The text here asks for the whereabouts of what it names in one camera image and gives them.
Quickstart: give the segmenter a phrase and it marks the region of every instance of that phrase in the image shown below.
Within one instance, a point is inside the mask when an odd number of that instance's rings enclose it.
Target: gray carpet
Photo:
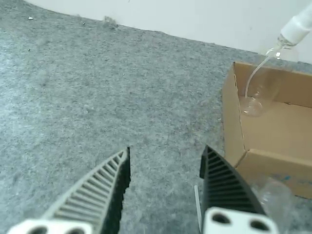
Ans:
[[[0,233],[131,146],[120,233],[196,234],[200,153],[224,153],[222,83],[233,61],[254,59],[0,0]],[[312,230],[311,211],[298,198],[292,229]]]

